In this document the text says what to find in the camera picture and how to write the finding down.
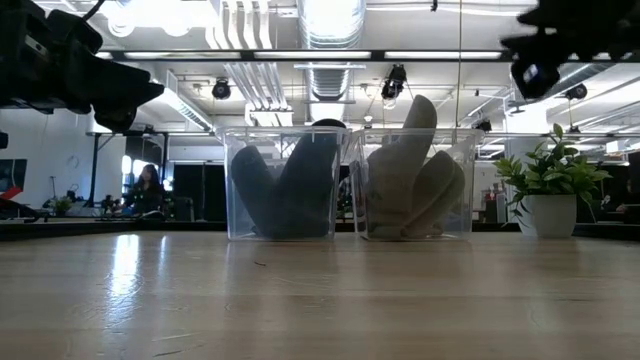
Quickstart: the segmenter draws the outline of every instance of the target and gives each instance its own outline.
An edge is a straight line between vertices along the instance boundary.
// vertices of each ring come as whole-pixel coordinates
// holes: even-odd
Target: table surface
[[[638,359],[640,245],[0,243],[2,359]]]

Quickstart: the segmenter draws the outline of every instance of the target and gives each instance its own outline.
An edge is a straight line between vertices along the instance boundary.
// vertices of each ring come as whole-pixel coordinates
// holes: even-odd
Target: clear plastic bin
[[[221,133],[229,239],[333,239],[347,129],[235,127]]]
[[[356,231],[372,241],[465,239],[471,232],[479,130],[355,132]]]

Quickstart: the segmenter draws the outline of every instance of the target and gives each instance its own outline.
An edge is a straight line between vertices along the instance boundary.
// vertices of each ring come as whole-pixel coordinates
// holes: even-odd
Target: ceiling
[[[93,1],[75,0],[36,0],[43,8],[61,9],[78,14],[88,11]],[[116,3],[108,0],[109,6]],[[368,0],[365,16],[365,28],[361,40],[364,49],[422,49],[422,50],[498,50],[500,38],[514,33],[530,32],[517,24],[514,15],[534,5],[533,0],[473,0],[460,5],[454,1],[440,1],[436,12],[429,10],[431,2]],[[91,20],[103,35],[104,49],[120,50],[184,50],[210,49],[205,40],[204,26],[207,23],[205,9],[209,0],[182,1],[178,9],[190,16],[193,27],[184,36],[167,35],[160,27],[138,27],[131,35],[117,37],[111,34],[105,12],[100,12]],[[157,6],[157,13],[149,17],[168,16],[167,21],[177,21],[178,10],[166,14]],[[300,48],[296,1],[271,0],[270,37],[278,49]],[[242,34],[242,10],[240,10]],[[203,114],[209,117],[214,126],[245,125],[245,99],[235,88],[233,81],[232,96],[228,100],[217,101],[211,95],[212,86],[218,77],[227,77],[222,63],[184,63],[159,62],[145,65],[152,69],[157,77],[163,77],[171,71],[179,80],[178,92],[186,97]],[[586,79],[588,88],[586,99],[574,101],[569,111],[564,99],[549,99],[547,121],[564,126],[573,123],[584,124],[588,131],[608,132],[637,131],[634,124],[640,126],[635,116],[633,104],[638,101],[640,92],[640,72],[635,64],[620,64]],[[293,68],[292,63],[278,63],[278,73],[287,101],[294,112],[294,125],[302,125],[308,119],[307,91],[303,71]],[[467,115],[481,105],[485,117],[492,120],[494,131],[502,130],[505,117],[503,102],[495,99],[487,103],[491,96],[502,97],[513,94],[509,77],[509,64],[506,63],[406,63],[408,83],[399,96],[393,109],[383,109],[379,96],[382,80],[388,75],[391,63],[366,63],[365,69],[354,70],[350,90],[346,100],[352,102],[346,106],[344,120],[351,124],[363,124],[364,116],[371,115],[376,126],[400,126],[411,105],[412,98],[418,94],[429,98],[438,109],[438,126],[471,126],[478,120],[478,112],[468,118]],[[606,121],[597,121],[609,113],[620,109],[629,111]],[[150,123],[157,129],[181,131],[197,130],[173,108],[161,100],[154,100],[141,108],[138,122]]]

